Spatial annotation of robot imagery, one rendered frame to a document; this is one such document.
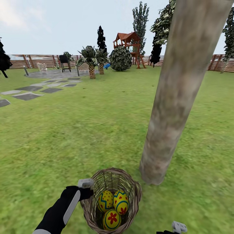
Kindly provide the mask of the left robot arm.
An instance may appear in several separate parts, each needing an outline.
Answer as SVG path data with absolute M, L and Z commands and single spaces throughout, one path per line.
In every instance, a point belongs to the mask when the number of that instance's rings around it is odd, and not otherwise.
M 62 192 L 60 199 L 50 207 L 32 234 L 61 234 L 78 201 L 90 199 L 94 190 L 84 188 L 83 185 L 94 184 L 92 178 L 79 179 L 77 186 L 67 186 Z

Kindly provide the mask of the wicker basket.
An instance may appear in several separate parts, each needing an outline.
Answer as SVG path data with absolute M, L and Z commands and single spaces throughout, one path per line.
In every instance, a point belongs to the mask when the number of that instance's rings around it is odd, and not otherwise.
M 125 230 L 127 230 L 130 225 L 133 223 L 134 218 L 137 214 L 137 212 L 139 211 L 139 202 L 142 200 L 142 189 L 141 189 L 141 185 L 139 185 L 139 187 L 137 186 L 139 184 L 139 181 L 135 181 L 130 174 L 128 174 L 126 171 L 124 171 L 123 169 L 119 169 L 119 168 L 108 168 L 108 169 L 102 169 L 97 171 L 93 176 L 92 179 L 95 180 L 96 184 L 97 184 L 97 189 L 99 192 L 101 192 L 102 188 L 99 186 L 99 182 L 98 182 L 98 178 L 97 176 L 99 176 L 100 174 L 102 174 L 103 176 L 105 175 L 105 173 L 108 172 L 110 173 L 110 180 L 109 183 L 111 184 L 111 188 L 108 189 L 108 191 L 111 191 L 112 194 L 115 193 L 115 185 L 117 187 L 118 190 L 120 190 L 122 188 L 121 183 L 121 175 L 123 175 L 123 180 L 125 182 L 130 182 L 131 187 L 129 189 L 129 193 L 128 193 L 128 201 L 129 201 L 129 206 L 128 206 L 128 210 L 126 212 L 126 217 L 125 217 L 125 223 L 122 224 L 119 228 L 115 229 L 114 231 L 110 231 L 110 230 L 104 230 L 103 227 L 99 224 L 101 217 L 99 217 L 99 209 L 98 209 L 98 204 L 93 204 L 94 203 L 94 195 L 90 196 L 90 199 L 86 200 L 83 199 L 80 201 L 81 207 L 83 208 L 84 211 L 84 217 L 85 220 L 88 224 L 89 227 L 91 227 L 94 231 L 96 231 L 98 234 L 122 234 Z M 114 185 L 113 184 L 113 179 L 115 177 L 113 177 L 113 173 L 117 174 L 117 183 Z M 94 186 L 93 184 L 90 185 L 83 185 L 84 188 L 90 188 L 91 190 L 93 190 Z M 133 194 L 131 193 L 133 190 Z

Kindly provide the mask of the easter egg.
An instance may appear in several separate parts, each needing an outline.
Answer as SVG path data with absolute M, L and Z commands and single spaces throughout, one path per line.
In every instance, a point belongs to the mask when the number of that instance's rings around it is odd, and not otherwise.
M 103 212 L 102 227 L 104 230 L 114 231 L 122 225 L 122 215 L 114 208 Z
M 103 213 L 114 207 L 113 197 L 114 194 L 112 194 L 112 192 L 108 191 L 107 189 L 101 192 L 97 200 L 99 212 Z
M 125 215 L 128 206 L 129 206 L 129 201 L 128 201 L 128 195 L 124 190 L 117 190 L 114 193 L 113 197 L 113 206 L 114 209 L 121 215 Z

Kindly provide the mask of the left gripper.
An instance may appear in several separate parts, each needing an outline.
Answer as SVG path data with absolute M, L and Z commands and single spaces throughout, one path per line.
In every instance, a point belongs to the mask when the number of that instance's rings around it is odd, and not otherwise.
M 90 188 L 80 188 L 80 190 L 82 191 L 82 197 L 79 201 L 83 200 L 83 199 L 90 199 L 90 196 L 94 195 L 94 190 L 91 190 Z

